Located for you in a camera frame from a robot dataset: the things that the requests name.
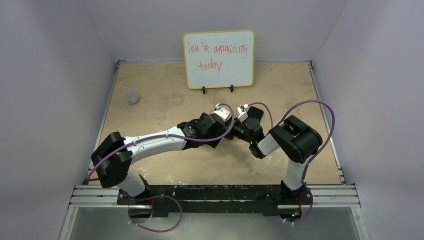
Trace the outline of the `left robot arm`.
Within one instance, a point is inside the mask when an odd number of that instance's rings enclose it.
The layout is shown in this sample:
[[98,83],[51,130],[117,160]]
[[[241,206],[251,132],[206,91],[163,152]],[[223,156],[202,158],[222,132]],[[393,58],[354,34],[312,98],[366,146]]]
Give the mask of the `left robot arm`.
[[231,123],[225,109],[179,123],[168,130],[144,136],[122,136],[110,133],[91,155],[97,181],[105,188],[118,187],[138,205],[149,199],[148,183],[134,173],[131,164],[139,160],[172,151],[195,149],[203,145],[215,148]]

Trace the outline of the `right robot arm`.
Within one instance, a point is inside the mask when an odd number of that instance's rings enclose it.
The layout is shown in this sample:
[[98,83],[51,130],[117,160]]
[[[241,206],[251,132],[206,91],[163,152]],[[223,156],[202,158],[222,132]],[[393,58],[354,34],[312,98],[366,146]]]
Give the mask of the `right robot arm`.
[[294,203],[305,190],[304,170],[307,161],[314,157],[323,144],[321,135],[294,115],[264,133],[261,120],[247,117],[236,120],[234,127],[225,137],[240,139],[249,144],[251,154],[259,159],[281,149],[288,157],[287,169],[280,183],[280,196],[288,204]]

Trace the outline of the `black phone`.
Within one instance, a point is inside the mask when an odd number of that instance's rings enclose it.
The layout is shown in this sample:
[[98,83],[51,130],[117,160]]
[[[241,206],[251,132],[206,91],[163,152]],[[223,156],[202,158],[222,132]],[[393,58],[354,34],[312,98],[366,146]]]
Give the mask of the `black phone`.
[[247,115],[248,115],[248,118],[253,118],[253,119],[257,119],[258,121],[261,121],[264,115],[264,111],[260,108],[251,106],[249,107],[247,111]]

